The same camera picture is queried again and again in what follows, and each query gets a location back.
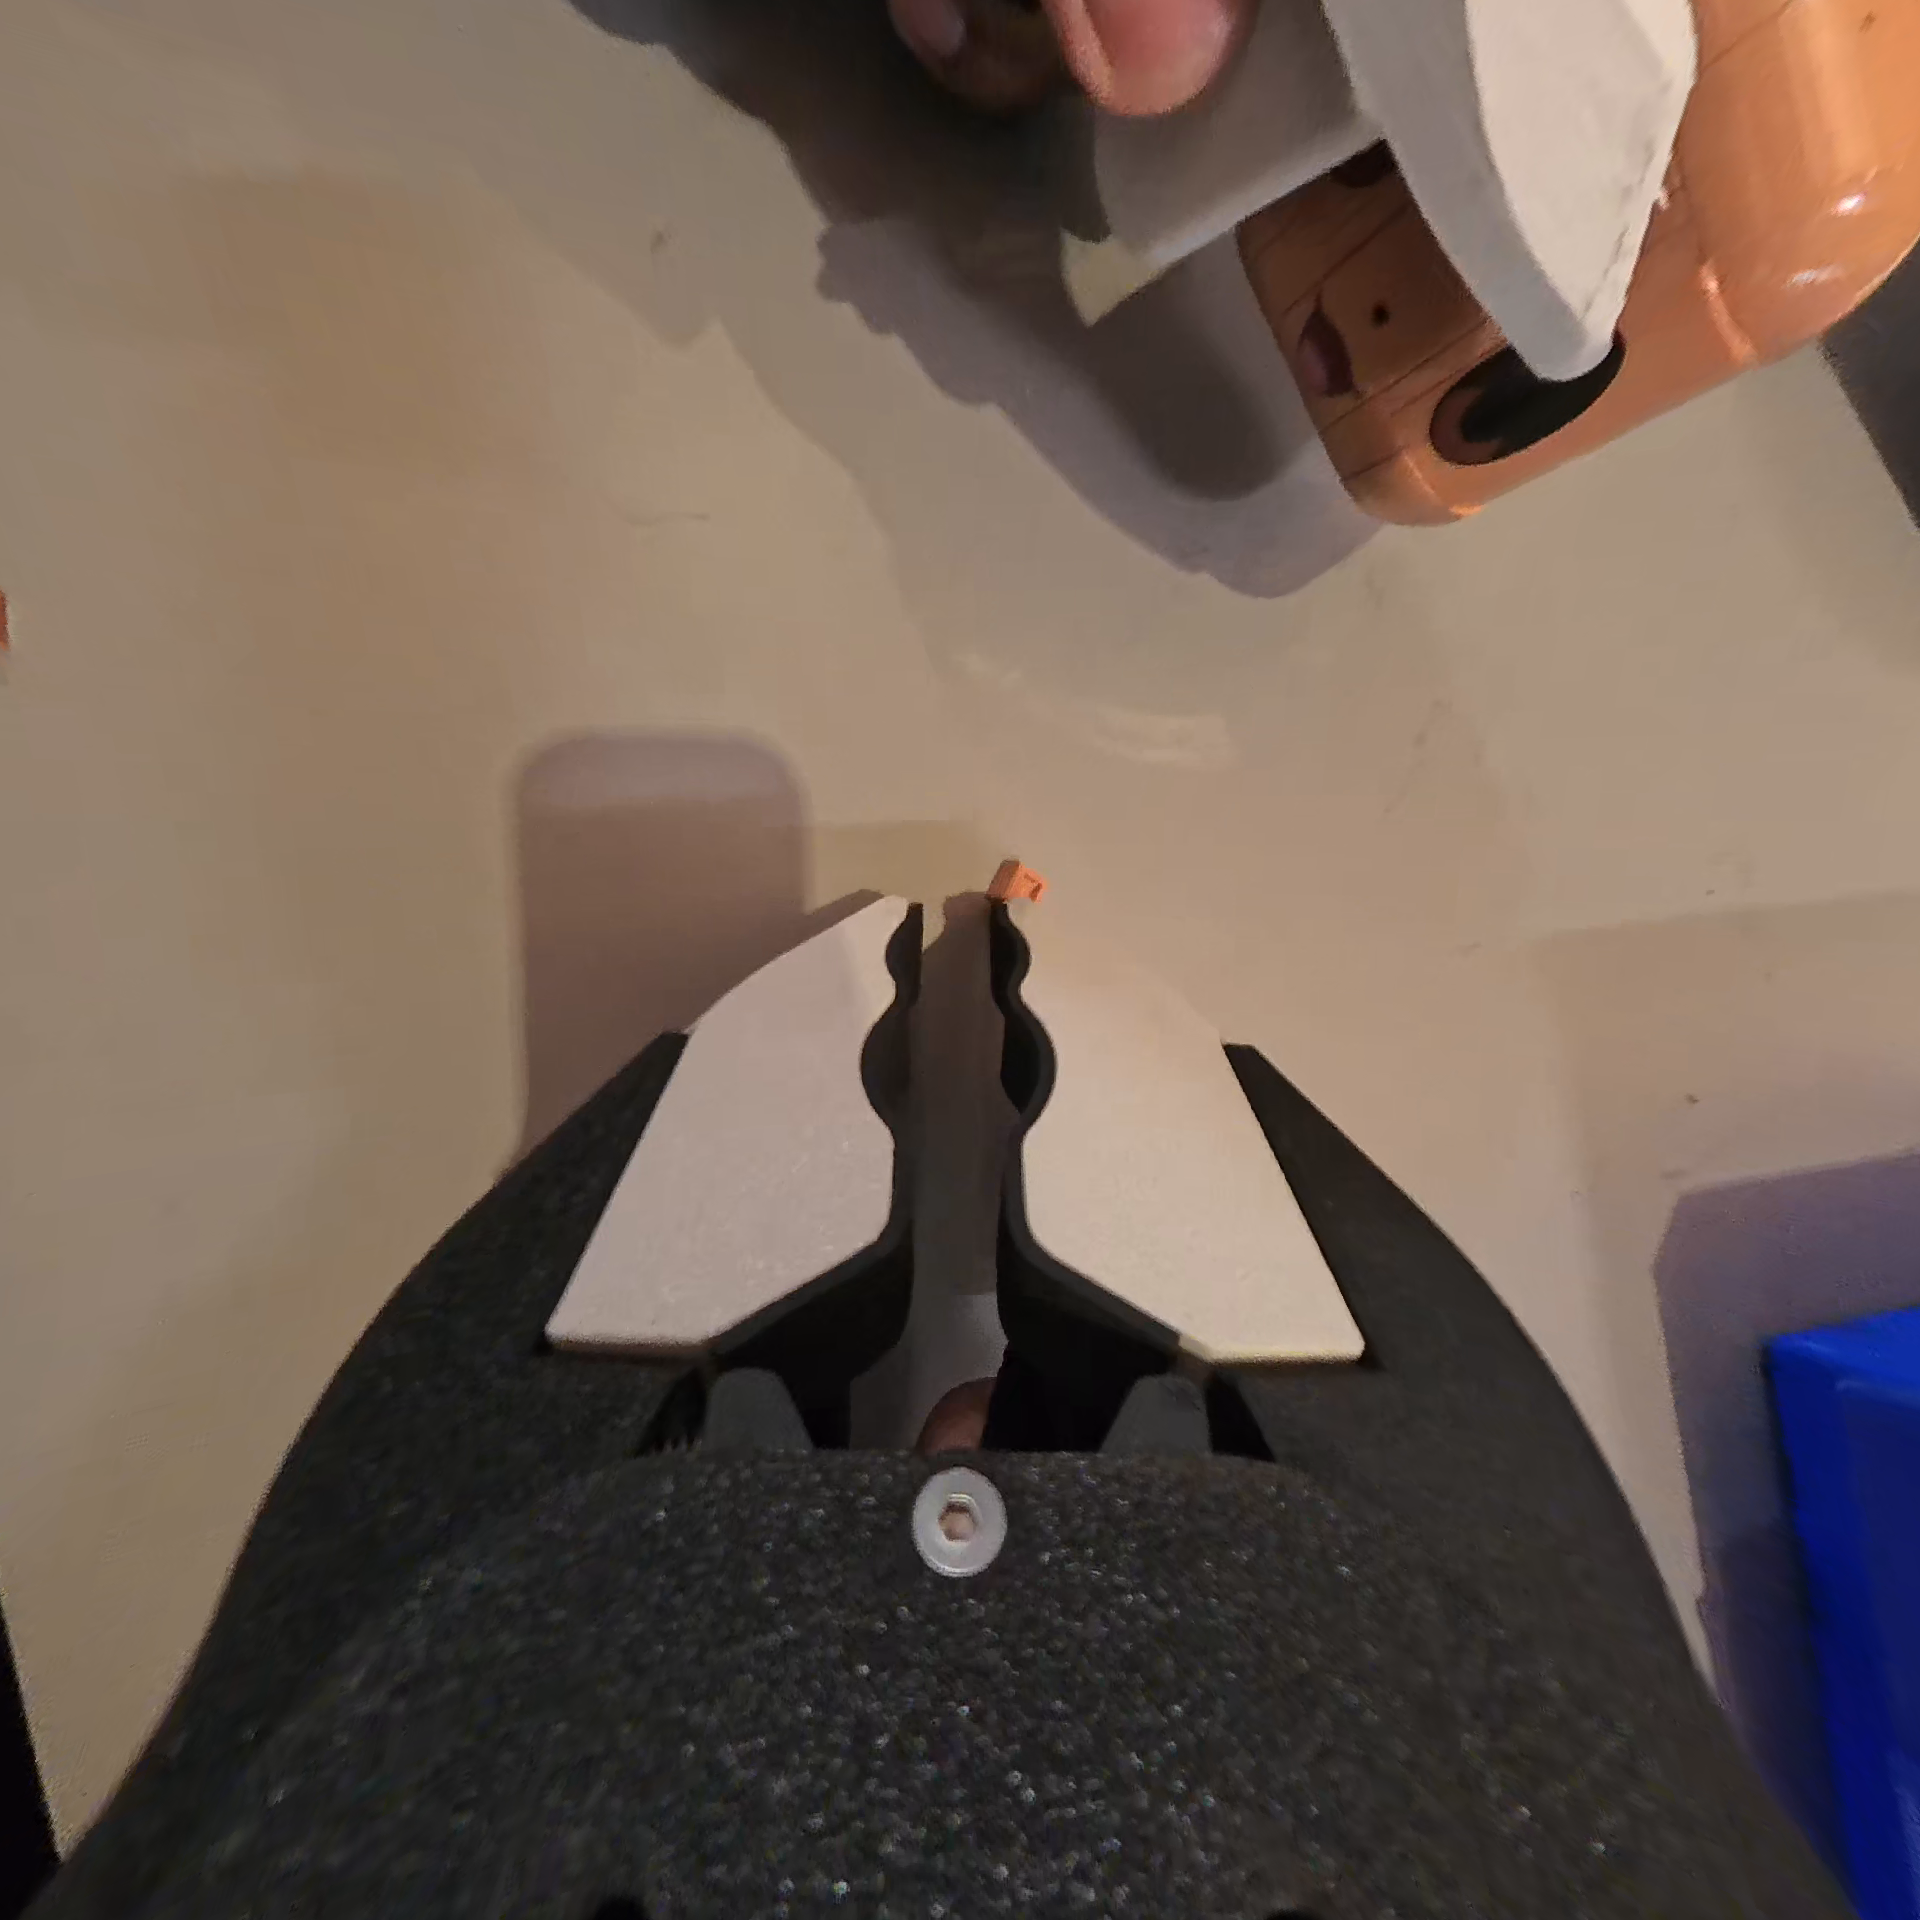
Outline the brown lego head model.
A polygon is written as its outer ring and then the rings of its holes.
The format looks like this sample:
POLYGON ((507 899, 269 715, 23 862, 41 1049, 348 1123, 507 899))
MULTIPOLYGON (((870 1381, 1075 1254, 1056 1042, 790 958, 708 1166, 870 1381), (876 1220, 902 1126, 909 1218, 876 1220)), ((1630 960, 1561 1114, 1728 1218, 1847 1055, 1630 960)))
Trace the brown lego head model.
POLYGON ((1589 372, 1543 377, 1371 141, 1236 226, 1349 497, 1447 527, 1843 322, 1915 249, 1920 10, 1689 2, 1694 84, 1589 372))

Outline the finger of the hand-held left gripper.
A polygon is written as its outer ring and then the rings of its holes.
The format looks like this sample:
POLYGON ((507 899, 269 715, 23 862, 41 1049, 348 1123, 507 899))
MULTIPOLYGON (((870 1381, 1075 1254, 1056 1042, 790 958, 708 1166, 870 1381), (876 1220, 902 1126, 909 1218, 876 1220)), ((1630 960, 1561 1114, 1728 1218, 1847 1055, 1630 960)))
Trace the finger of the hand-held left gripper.
POLYGON ((1521 364, 1599 369, 1689 96, 1689 2, 1349 0, 1345 63, 1521 364))

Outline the person's left hand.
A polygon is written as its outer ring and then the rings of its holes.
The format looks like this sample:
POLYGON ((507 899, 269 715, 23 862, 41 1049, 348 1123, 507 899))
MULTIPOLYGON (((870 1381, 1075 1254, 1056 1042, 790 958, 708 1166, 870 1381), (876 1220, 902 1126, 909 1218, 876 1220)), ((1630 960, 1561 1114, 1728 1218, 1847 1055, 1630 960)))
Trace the person's left hand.
POLYGON ((889 0, 909 58, 981 114, 1075 90, 1111 114, 1170 114, 1236 55, 1254 0, 889 0))

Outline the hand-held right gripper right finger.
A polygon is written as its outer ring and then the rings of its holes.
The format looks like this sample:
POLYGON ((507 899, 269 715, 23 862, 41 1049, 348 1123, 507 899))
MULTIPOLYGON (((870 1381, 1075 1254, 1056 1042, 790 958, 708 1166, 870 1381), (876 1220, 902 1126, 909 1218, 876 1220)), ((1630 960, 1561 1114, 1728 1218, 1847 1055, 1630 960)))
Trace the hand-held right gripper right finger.
POLYGON ((1006 1448, 1102 1448, 1136 1387, 1200 1448, 1236 1372, 1353 1369, 1364 1329, 1220 1029, 1144 960, 994 899, 1014 1144, 994 1192, 1006 1448))

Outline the blue plastic parts bin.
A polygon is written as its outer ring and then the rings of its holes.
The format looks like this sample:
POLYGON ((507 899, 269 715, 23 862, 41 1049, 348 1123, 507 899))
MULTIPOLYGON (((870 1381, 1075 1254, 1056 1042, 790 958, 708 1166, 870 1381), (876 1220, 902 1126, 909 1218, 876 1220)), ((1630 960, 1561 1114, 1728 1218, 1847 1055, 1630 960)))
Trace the blue plastic parts bin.
POLYGON ((1843 1881, 1920 1911, 1920 1309, 1768 1344, 1843 1881))

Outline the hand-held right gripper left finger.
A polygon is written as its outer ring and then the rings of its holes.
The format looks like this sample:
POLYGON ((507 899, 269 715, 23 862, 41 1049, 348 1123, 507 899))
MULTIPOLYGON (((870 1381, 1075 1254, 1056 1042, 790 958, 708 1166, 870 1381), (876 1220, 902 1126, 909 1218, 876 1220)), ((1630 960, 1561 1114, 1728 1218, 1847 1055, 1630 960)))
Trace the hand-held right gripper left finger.
POLYGON ((762 1369, 844 1448, 916 1297, 924 908, 872 899, 686 1032, 545 1318, 545 1347, 762 1369))

